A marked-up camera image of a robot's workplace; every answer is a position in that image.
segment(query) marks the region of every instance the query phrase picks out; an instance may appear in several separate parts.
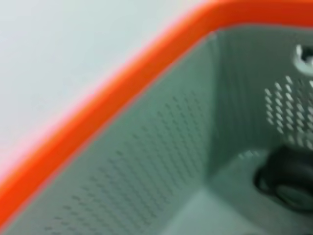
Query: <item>white background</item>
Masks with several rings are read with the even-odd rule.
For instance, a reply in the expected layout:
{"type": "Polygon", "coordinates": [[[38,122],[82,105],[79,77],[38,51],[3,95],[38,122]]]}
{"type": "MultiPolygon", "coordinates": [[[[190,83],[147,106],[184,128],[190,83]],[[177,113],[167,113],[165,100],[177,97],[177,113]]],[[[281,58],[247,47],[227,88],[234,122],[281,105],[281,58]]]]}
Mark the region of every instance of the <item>white background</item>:
{"type": "Polygon", "coordinates": [[[0,173],[204,0],[0,0],[0,173]]]}

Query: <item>basket bottom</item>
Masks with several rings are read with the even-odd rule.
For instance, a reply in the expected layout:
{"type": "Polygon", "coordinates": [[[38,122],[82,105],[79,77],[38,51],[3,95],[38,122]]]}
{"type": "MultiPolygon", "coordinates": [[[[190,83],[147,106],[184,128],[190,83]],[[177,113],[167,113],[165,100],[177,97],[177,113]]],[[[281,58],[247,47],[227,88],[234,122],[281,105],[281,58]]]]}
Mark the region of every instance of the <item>basket bottom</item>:
{"type": "Polygon", "coordinates": [[[304,235],[313,216],[298,214],[257,192],[252,177],[264,151],[236,156],[170,221],[162,235],[304,235]]]}

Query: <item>black object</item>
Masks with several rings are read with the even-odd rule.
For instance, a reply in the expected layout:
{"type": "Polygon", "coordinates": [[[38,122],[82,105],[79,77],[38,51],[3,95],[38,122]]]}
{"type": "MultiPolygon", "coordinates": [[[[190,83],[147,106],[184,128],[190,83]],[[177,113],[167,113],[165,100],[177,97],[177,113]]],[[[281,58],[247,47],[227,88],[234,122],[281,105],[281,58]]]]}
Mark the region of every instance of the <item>black object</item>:
{"type": "Polygon", "coordinates": [[[289,209],[313,212],[313,152],[278,148],[255,173],[254,185],[289,209]]]}

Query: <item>orange rim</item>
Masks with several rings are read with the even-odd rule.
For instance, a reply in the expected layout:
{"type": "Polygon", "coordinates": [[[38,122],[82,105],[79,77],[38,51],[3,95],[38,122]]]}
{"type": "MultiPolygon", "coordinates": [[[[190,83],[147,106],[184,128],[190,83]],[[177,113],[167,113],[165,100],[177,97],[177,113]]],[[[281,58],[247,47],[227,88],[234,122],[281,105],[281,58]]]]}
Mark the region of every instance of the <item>orange rim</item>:
{"type": "Polygon", "coordinates": [[[191,12],[100,90],[0,186],[0,228],[100,128],[208,33],[234,24],[313,26],[312,0],[220,0],[191,12]]]}

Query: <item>plastic basket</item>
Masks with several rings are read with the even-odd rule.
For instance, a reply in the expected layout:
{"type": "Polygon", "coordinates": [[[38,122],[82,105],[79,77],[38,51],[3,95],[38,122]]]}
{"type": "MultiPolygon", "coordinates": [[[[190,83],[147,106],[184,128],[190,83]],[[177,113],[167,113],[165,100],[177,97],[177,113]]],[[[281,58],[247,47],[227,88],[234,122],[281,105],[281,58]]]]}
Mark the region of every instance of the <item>plastic basket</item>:
{"type": "Polygon", "coordinates": [[[312,233],[251,182],[281,142],[312,148],[297,138],[313,87],[296,57],[312,12],[223,0],[190,13],[8,176],[2,234],[312,233]]]}

